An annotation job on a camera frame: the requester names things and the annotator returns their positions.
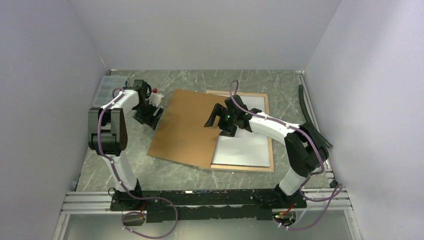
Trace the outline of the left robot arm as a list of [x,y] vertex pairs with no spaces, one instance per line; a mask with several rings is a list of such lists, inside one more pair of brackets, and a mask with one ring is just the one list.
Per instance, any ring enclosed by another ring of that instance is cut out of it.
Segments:
[[133,112],[137,122],[155,130],[164,113],[164,101],[163,94],[140,79],[132,86],[114,89],[108,103],[88,112],[88,147],[106,162],[114,178],[114,192],[119,197],[125,194],[123,203],[130,210],[139,209],[144,197],[126,154],[129,137],[125,116]]

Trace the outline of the wooden picture frame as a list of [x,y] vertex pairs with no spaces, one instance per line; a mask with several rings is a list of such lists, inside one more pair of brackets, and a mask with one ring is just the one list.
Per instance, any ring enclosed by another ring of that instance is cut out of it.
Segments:
[[253,133],[258,133],[265,135],[268,138],[269,144],[269,160],[270,167],[255,167],[255,166],[239,166],[239,165],[223,165],[223,164],[212,164],[210,168],[213,170],[225,170],[225,171],[245,171],[245,172],[273,172],[274,171],[274,157],[273,157],[273,147],[272,147],[272,137],[275,130],[276,123],[268,122],[266,123],[263,118],[253,117],[252,118],[252,129]]

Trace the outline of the printed photo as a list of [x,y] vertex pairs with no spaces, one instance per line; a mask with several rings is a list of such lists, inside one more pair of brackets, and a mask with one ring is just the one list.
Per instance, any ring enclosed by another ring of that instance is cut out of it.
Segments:
[[237,129],[234,137],[219,136],[211,161],[214,165],[270,167],[268,137]]

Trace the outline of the brown backing board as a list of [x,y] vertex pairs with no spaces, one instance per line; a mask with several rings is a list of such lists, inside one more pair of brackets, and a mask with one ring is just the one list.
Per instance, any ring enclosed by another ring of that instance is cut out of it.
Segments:
[[205,127],[225,96],[176,89],[156,127],[147,155],[204,169],[211,166],[220,129]]

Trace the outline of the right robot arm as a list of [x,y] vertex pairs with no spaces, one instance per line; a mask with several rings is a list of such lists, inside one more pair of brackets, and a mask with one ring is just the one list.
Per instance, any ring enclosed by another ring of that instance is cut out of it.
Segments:
[[329,158],[329,149],[312,123],[289,123],[260,109],[248,109],[237,94],[226,98],[224,104],[216,103],[204,127],[212,127],[216,118],[223,136],[234,137],[237,130],[245,130],[284,144],[290,168],[275,187],[275,202],[282,208],[293,203],[294,194],[317,169],[324,169]]

